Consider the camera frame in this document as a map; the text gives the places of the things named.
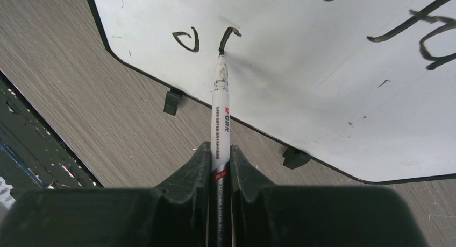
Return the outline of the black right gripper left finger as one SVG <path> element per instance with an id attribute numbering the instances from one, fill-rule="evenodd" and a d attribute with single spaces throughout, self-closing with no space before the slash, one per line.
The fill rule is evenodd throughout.
<path id="1" fill-rule="evenodd" d="M 30 191 L 1 224 L 1 246 L 204 246 L 210 143 L 152 188 Z"/>

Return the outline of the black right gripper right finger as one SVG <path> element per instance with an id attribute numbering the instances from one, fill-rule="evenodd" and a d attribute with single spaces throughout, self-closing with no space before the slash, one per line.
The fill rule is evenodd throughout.
<path id="1" fill-rule="evenodd" d="M 236 246 L 426 246 L 393 190 L 278 185 L 230 149 Z"/>

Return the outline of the white whiteboard marker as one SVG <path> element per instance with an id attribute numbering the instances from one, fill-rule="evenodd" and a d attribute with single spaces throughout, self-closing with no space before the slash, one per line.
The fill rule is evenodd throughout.
<path id="1" fill-rule="evenodd" d="M 230 110 L 225 55 L 217 60 L 211 107 L 208 246 L 231 246 Z"/>

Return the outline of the small black-framed whiteboard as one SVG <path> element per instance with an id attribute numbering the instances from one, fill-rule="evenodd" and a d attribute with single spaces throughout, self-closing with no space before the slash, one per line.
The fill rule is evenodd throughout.
<path id="1" fill-rule="evenodd" d="M 455 176 L 455 0 L 87 0 L 121 63 L 358 180 Z"/>

